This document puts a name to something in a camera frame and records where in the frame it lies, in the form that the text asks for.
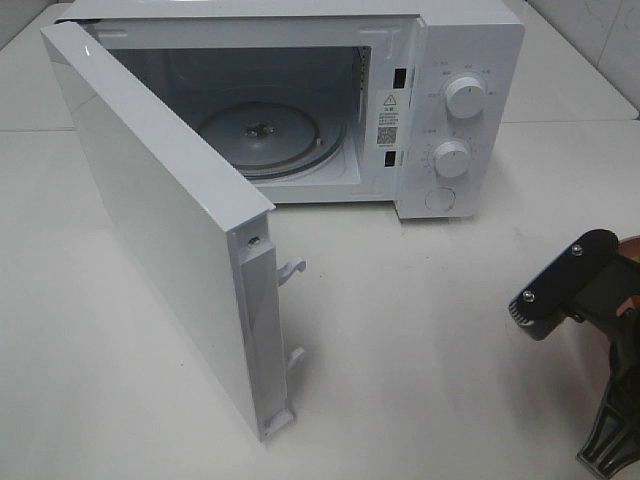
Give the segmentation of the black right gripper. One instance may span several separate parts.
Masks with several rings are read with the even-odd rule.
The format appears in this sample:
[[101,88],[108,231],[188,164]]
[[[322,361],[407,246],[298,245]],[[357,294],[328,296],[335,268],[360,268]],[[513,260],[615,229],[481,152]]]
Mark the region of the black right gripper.
[[639,264],[615,255],[618,247],[612,231],[584,233],[508,304],[516,325],[536,341],[572,316],[571,299],[578,316],[607,336],[609,380],[577,454],[598,479],[612,479],[639,460]]

